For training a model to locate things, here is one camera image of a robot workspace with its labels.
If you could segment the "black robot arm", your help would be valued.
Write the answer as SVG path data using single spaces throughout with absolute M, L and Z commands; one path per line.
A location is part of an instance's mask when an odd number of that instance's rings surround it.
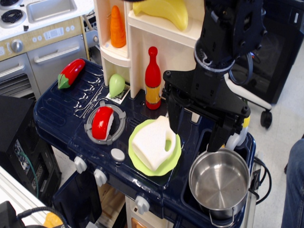
M 208 152 L 216 152 L 249 117 L 249 107 L 228 87 L 225 74 L 235 61 L 261 48 L 267 33 L 260 0 L 207 0 L 191 71 L 166 71 L 163 97 L 171 129 L 177 133 L 188 109 L 214 121 Z

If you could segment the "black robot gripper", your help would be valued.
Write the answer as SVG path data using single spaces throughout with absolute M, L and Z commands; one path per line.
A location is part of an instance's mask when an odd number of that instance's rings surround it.
M 217 152 L 234 134 L 234 127 L 241 127 L 249 117 L 250 109 L 224 78 L 234 60 L 216 64 L 207 57 L 195 57 L 195 61 L 194 70 L 167 70 L 163 74 L 170 128 L 175 134 L 179 132 L 185 108 L 214 120 L 208 152 Z

